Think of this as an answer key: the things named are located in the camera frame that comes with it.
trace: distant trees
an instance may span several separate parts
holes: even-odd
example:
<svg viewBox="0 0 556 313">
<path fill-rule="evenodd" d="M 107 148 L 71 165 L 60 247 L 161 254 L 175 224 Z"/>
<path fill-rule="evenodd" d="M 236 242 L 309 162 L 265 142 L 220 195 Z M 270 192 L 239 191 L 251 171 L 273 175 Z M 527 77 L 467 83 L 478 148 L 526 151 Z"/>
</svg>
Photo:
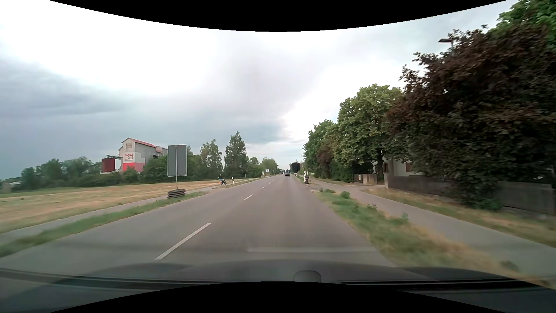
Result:
<svg viewBox="0 0 556 313">
<path fill-rule="evenodd" d="M 249 158 L 245 149 L 245 142 L 241 139 L 240 132 L 230 138 L 226 146 L 224 157 L 224 173 L 226 177 L 244 177 L 247 174 Z"/>
<path fill-rule="evenodd" d="M 187 147 L 187 176 L 178 177 L 179 182 L 203 179 L 217 179 L 219 174 L 226 178 L 260 177 L 264 167 L 276 170 L 273 159 L 265 157 L 262 163 L 246 154 L 245 142 L 236 132 L 226 147 L 226 166 L 222 164 L 222 152 L 216 139 L 201 146 L 199 154 L 194 154 Z M 17 189 L 38 189 L 52 187 L 100 187 L 117 184 L 174 182 L 175 178 L 167 176 L 167 155 L 151 158 L 141 173 L 135 168 L 128 168 L 123 173 L 100 174 L 102 163 L 93 163 L 84 156 L 76 159 L 59 161 L 51 159 L 36 167 L 26 168 L 21 172 L 22 184 Z"/>
</svg>

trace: industrial building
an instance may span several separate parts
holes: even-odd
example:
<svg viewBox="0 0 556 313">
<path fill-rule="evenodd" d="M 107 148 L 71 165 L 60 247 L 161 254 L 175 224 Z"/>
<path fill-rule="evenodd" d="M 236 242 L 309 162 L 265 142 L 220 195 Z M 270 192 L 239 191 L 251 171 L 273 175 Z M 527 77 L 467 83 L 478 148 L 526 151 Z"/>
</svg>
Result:
<svg viewBox="0 0 556 313">
<path fill-rule="evenodd" d="M 118 149 L 118 156 L 107 155 L 102 159 L 102 173 L 124 172 L 130 167 L 142 172 L 143 167 L 151 158 L 158 158 L 166 154 L 168 154 L 166 148 L 127 138 L 122 141 L 122 146 Z M 122 161 L 118 170 L 116 170 L 116 159 Z"/>
</svg>

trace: tree trunk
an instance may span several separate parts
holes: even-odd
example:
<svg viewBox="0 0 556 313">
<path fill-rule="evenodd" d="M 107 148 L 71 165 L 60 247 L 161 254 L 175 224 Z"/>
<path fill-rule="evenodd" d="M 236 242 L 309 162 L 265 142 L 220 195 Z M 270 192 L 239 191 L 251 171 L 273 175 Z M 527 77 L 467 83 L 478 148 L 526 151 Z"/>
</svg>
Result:
<svg viewBox="0 0 556 313">
<path fill-rule="evenodd" d="M 383 173 L 383 152 L 382 152 L 382 148 L 376 148 L 376 162 L 377 162 L 377 167 L 378 167 L 378 171 L 376 172 L 376 180 L 377 182 L 381 179 L 384 179 L 384 173 Z"/>
</svg>

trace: field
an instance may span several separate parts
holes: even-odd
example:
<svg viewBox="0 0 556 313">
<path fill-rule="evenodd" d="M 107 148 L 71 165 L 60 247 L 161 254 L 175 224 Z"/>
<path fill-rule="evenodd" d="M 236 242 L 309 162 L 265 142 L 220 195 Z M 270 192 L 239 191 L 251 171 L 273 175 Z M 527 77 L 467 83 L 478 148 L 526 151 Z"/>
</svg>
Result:
<svg viewBox="0 0 556 313">
<path fill-rule="evenodd" d="M 218 185 L 218 180 L 178 183 L 179 188 L 186 190 Z M 2 194 L 0 233 L 120 204 L 160 197 L 175 188 L 176 183 L 163 183 L 97 188 L 54 188 Z"/>
</svg>

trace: sidewalk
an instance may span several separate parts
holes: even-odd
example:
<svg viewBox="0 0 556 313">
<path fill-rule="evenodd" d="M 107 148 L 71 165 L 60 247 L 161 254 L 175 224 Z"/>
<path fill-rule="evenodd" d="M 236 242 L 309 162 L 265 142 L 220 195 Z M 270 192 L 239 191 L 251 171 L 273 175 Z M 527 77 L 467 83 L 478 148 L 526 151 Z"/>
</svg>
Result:
<svg viewBox="0 0 556 313">
<path fill-rule="evenodd" d="M 213 188 L 216 188 L 216 187 L 205 187 L 205 188 L 200 188 L 200 189 L 192 189 L 192 190 L 187 190 L 186 193 L 209 191 L 209 190 L 211 190 Z M 110 207 L 110 208 L 106 208 L 106 209 L 100 209 L 100 210 L 96 210 L 96 211 L 90 211 L 90 212 L 82 213 L 82 214 L 75 215 L 75 216 L 70 216 L 70 217 L 66 217 L 66 218 L 57 219 L 55 221 L 51 221 L 51 222 L 47 222 L 47 223 L 42 223 L 42 224 L 38 224 L 38 225 L 34 225 L 34 226 L 15 229 L 13 231 L 0 234 L 0 244 L 5 244 L 7 242 L 10 242 L 10 241 L 13 241 L 15 239 L 22 238 L 22 237 L 34 236 L 34 235 L 40 234 L 43 231 L 53 229 L 53 228 L 57 228 L 57 227 L 60 227 L 62 225 L 65 225 L 65 224 L 73 223 L 75 221 L 79 221 L 80 219 L 84 219 L 84 218 L 87 218 L 87 217 L 103 215 L 103 214 L 112 213 L 112 212 L 123 211 L 125 209 L 142 206 L 144 204 L 149 204 L 149 203 L 155 202 L 157 200 L 166 199 L 166 197 L 167 196 L 163 195 L 163 196 L 157 197 L 157 198 L 139 200 L 139 201 L 136 201 L 136 202 L 122 204 L 120 206 Z"/>
<path fill-rule="evenodd" d="M 342 186 L 317 179 L 312 179 L 311 182 L 337 193 L 348 191 L 352 198 L 366 204 L 375 204 L 379 210 L 391 216 L 401 217 L 406 213 L 411 223 L 440 233 L 447 239 L 466 243 L 472 248 L 488 253 L 497 261 L 511 261 L 519 267 L 521 273 L 551 281 L 556 279 L 556 248 L 378 197 L 361 191 L 363 188 L 360 186 Z"/>
</svg>

